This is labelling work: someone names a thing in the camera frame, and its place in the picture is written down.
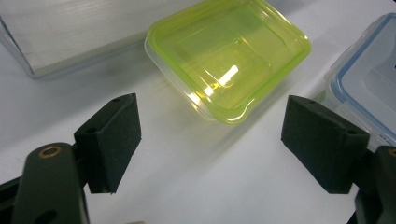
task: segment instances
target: transparent container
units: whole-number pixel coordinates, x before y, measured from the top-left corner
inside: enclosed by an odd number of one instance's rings
[[[154,23],[146,51],[205,118],[239,123],[310,52],[262,0],[207,0]]]
[[[396,13],[380,17],[332,66],[323,104],[396,146]]]
[[[200,0],[0,0],[0,43],[30,77],[144,40],[157,20]]]

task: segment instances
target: brass screw insert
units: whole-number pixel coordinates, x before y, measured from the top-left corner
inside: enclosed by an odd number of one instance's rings
[[[396,157],[396,148],[391,148],[391,149],[389,150],[389,154],[390,154],[391,156],[393,156],[393,157]]]
[[[46,147],[46,148],[42,149],[38,153],[38,156],[42,159],[47,159],[47,158],[54,157],[54,156],[58,155],[59,153],[61,153],[61,148],[52,146],[52,147]]]

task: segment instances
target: green plastic container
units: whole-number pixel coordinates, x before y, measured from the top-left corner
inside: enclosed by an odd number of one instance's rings
[[[206,118],[239,123],[310,52],[261,0],[206,0],[154,23],[146,52]]]

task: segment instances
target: plastic food container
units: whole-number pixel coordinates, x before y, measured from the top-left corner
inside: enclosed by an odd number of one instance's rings
[[[396,146],[396,13],[380,17],[332,66],[324,105]]]
[[[262,0],[207,0],[154,23],[146,51],[205,118],[239,123],[310,52]]]

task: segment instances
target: blue container lid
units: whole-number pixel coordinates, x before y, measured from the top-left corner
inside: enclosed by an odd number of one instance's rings
[[[343,57],[330,83],[335,98],[370,120],[384,139],[396,142],[396,13],[387,14]]]

